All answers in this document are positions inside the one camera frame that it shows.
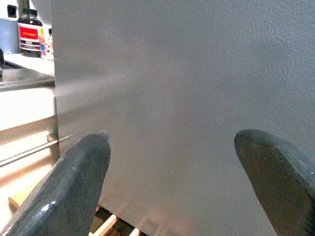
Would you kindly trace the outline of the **white rice cooker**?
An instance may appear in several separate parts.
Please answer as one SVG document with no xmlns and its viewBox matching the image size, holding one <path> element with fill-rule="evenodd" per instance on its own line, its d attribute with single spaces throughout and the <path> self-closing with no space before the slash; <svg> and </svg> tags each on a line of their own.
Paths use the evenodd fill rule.
<svg viewBox="0 0 315 236">
<path fill-rule="evenodd" d="M 4 54 L 19 53 L 17 0 L 0 0 L 0 49 Z"/>
</svg>

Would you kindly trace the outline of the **colourful printed bottle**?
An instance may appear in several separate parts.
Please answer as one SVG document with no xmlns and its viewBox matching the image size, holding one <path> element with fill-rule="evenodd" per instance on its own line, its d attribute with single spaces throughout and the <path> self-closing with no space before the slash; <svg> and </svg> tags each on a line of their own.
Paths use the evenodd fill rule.
<svg viewBox="0 0 315 236">
<path fill-rule="evenodd" d="M 48 27 L 43 27 L 40 30 L 39 35 L 40 43 L 40 56 L 43 60 L 54 60 L 54 46 L 53 46 L 53 36 L 52 29 Z"/>
</svg>

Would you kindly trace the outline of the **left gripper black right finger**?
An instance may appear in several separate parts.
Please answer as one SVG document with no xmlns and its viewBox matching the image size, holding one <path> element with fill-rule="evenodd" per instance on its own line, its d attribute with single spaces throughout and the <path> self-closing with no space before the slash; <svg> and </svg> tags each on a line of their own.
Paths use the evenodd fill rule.
<svg viewBox="0 0 315 236">
<path fill-rule="evenodd" d="M 234 147 L 277 236 L 315 236 L 315 160 L 256 129 L 239 131 Z"/>
</svg>

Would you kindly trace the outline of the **steel gas stove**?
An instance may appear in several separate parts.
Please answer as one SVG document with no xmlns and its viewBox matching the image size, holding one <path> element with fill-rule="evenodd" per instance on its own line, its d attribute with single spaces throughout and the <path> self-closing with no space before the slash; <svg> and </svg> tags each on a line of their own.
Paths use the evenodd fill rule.
<svg viewBox="0 0 315 236">
<path fill-rule="evenodd" d="M 54 87 L 53 77 L 6 63 L 0 49 L 0 92 Z"/>
</svg>

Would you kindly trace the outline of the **wooden wine rack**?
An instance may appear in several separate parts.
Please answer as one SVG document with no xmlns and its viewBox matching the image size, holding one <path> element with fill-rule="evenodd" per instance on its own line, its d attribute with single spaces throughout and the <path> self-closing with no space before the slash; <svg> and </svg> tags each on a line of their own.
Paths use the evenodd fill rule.
<svg viewBox="0 0 315 236">
<path fill-rule="evenodd" d="M 16 211 L 28 197 L 29 192 L 20 191 L 8 197 L 8 205 Z M 108 213 L 105 218 L 97 218 L 99 211 L 105 211 L 104 208 L 97 206 L 95 216 L 88 236 L 141 236 L 141 231 L 130 225 L 128 222 L 120 219 L 118 216 Z"/>
</svg>

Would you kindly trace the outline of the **white kitchen counter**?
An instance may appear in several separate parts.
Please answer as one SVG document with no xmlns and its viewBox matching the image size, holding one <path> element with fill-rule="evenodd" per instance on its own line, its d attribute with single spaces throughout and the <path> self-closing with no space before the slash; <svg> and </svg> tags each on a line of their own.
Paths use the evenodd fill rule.
<svg viewBox="0 0 315 236">
<path fill-rule="evenodd" d="M 55 76 L 53 61 L 5 54 L 6 63 Z M 56 114 L 55 87 L 0 92 L 0 131 L 53 117 Z"/>
</svg>

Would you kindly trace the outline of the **dark bottle red label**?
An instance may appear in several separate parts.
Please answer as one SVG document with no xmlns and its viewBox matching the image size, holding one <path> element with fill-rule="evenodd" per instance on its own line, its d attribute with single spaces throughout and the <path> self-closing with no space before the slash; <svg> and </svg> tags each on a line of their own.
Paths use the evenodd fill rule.
<svg viewBox="0 0 315 236">
<path fill-rule="evenodd" d="M 18 19 L 20 54 L 25 57 L 40 58 L 40 30 L 43 24 L 37 17 L 37 10 L 23 8 Z"/>
</svg>

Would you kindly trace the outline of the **dark grey fridge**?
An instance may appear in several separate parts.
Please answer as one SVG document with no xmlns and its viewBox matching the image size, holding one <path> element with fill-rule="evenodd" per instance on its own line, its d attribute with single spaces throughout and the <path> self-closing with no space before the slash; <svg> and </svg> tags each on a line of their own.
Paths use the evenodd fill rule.
<svg viewBox="0 0 315 236">
<path fill-rule="evenodd" d="M 148 236 L 278 236 L 234 137 L 315 159 L 315 0 L 51 0 L 60 150 L 104 130 L 99 204 Z"/>
</svg>

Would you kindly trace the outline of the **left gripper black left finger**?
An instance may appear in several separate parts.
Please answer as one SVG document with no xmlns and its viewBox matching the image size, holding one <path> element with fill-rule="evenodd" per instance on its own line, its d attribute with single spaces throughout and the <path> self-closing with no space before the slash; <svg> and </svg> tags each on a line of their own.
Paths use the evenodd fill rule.
<svg viewBox="0 0 315 236">
<path fill-rule="evenodd" d="M 104 133 L 77 141 L 35 186 L 0 236 L 88 236 L 110 156 Z"/>
</svg>

